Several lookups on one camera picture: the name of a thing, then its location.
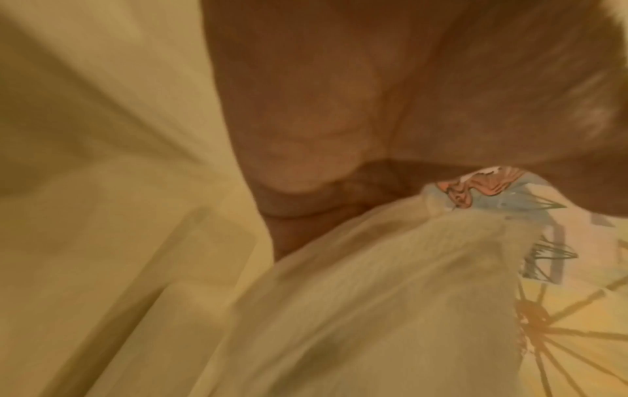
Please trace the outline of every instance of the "skin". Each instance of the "skin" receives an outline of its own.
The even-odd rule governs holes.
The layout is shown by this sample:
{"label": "skin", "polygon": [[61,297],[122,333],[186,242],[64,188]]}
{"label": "skin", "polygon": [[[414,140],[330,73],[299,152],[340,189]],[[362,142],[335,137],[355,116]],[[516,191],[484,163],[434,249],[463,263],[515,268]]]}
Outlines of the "skin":
{"label": "skin", "polygon": [[205,0],[235,155],[277,258],[493,165],[628,215],[628,79],[596,0]]}

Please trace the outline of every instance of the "patterned fabric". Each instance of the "patterned fabric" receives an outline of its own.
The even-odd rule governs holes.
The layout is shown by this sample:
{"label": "patterned fabric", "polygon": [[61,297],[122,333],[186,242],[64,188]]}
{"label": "patterned fabric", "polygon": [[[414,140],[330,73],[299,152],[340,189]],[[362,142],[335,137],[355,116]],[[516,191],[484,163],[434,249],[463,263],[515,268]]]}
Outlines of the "patterned fabric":
{"label": "patterned fabric", "polygon": [[628,220],[584,211],[512,167],[439,182],[425,194],[451,211],[509,211],[545,225],[519,270],[524,397],[628,396]]}

